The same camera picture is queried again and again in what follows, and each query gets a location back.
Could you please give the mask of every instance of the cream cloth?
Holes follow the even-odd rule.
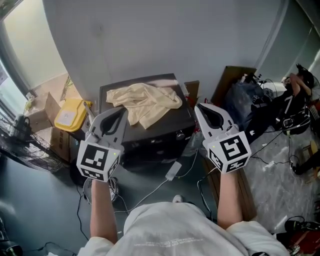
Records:
[[[145,83],[109,90],[106,93],[106,102],[113,103],[114,107],[123,105],[128,110],[130,125],[140,122],[144,129],[157,122],[170,109],[178,109],[182,105],[173,89]]]

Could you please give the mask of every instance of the electric fan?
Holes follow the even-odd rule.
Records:
[[[0,152],[5,156],[34,169],[56,172],[67,161],[50,149],[50,144],[31,131],[30,120],[18,115],[15,120],[1,114]]]

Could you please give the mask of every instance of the forearm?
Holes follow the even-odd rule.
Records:
[[[232,224],[241,221],[243,221],[243,216],[239,201],[238,172],[221,174],[218,225],[226,230]]]
[[[92,181],[92,208],[90,232],[92,237],[105,238],[116,243],[117,227],[108,182]]]

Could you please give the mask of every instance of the white t-shirt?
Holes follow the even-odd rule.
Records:
[[[91,237],[78,256],[252,256],[260,252],[289,255],[256,221],[243,221],[224,230],[193,204],[159,202],[134,209],[116,244]]]

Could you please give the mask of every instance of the black hair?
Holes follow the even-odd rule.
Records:
[[[303,82],[306,86],[312,89],[315,86],[315,78],[314,75],[309,72],[305,67],[301,66],[299,63],[296,65],[298,68],[298,76],[303,77]]]

